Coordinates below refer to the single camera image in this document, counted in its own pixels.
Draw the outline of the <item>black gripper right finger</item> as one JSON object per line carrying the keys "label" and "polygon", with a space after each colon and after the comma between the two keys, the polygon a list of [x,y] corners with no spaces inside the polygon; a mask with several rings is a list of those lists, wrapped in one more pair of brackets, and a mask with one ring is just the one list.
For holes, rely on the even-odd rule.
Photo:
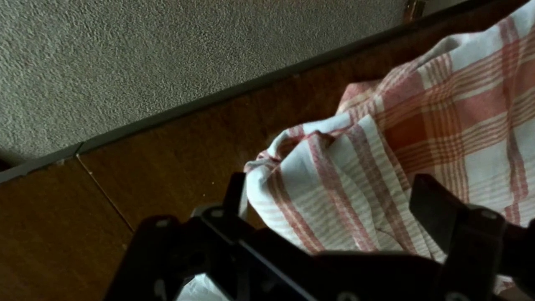
{"label": "black gripper right finger", "polygon": [[502,256],[502,216],[460,201],[435,177],[413,179],[410,211],[450,261],[497,262]]}

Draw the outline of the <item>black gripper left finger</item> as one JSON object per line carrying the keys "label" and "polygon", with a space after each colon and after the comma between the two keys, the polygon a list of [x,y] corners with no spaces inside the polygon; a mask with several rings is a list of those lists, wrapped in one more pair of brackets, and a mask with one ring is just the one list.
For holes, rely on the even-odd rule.
{"label": "black gripper left finger", "polygon": [[238,221],[246,217],[248,201],[244,196],[244,184],[244,172],[234,172],[229,179],[229,185],[223,202],[224,217],[228,221]]}

